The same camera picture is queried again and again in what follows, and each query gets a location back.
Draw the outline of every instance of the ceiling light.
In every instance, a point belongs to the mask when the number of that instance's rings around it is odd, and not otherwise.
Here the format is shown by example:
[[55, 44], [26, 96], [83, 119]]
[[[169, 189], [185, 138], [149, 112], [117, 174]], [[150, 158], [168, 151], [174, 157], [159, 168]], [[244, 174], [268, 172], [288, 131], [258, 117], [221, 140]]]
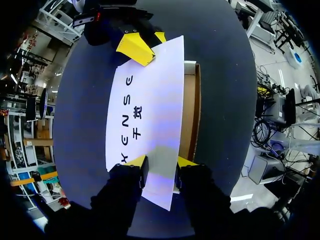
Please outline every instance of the ceiling light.
[[18, 84], [18, 82], [17, 82], [17, 80], [16, 80], [15, 76], [13, 76], [12, 74], [11, 74], [10, 76], [11, 76], [12, 80], [15, 82], [15, 84]]

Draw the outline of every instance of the white paper sheet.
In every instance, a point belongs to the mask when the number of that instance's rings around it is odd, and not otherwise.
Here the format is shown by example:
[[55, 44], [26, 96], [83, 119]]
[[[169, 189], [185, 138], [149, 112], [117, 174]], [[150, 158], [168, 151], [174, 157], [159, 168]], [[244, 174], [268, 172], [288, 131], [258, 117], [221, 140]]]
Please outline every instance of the white paper sheet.
[[170, 211], [182, 126], [184, 37], [152, 50], [156, 59], [148, 66], [131, 59], [115, 71], [106, 121], [105, 166], [109, 171], [117, 163], [146, 154], [149, 173], [142, 196]]

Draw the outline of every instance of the red light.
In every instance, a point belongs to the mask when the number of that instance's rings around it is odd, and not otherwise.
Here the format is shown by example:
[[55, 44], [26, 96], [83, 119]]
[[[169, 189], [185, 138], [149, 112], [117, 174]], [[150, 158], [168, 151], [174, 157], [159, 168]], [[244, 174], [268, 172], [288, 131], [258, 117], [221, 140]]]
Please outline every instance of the red light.
[[96, 21], [96, 22], [98, 22], [98, 21], [99, 21], [99, 19], [100, 19], [100, 15], [101, 15], [101, 13], [100, 13], [100, 12], [98, 12], [98, 14], [96, 15], [96, 19], [95, 19], [95, 21]]

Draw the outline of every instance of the storage box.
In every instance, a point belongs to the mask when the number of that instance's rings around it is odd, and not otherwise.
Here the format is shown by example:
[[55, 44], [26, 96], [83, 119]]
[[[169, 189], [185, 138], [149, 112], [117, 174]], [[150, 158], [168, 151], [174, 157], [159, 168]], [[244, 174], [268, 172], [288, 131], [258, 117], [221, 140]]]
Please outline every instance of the storage box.
[[184, 61], [184, 91], [179, 156], [194, 160], [201, 113], [200, 65]]

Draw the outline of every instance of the dark blue table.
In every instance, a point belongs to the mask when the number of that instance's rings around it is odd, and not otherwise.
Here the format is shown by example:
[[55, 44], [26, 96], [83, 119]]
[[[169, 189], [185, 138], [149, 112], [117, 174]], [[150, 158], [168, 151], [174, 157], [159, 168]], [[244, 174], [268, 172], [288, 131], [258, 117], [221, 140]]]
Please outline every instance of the dark blue table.
[[[225, 0], [139, 0], [167, 40], [184, 35], [185, 60], [201, 67], [201, 120], [195, 161], [205, 163], [229, 195], [250, 143], [256, 106], [252, 50]], [[53, 124], [54, 156], [70, 201], [90, 207], [109, 177], [105, 134], [116, 67], [127, 60], [107, 43], [90, 46], [82, 37], [63, 73]], [[128, 234], [173, 238], [193, 234], [183, 199], [174, 195], [168, 212], [146, 199], [136, 208]]]

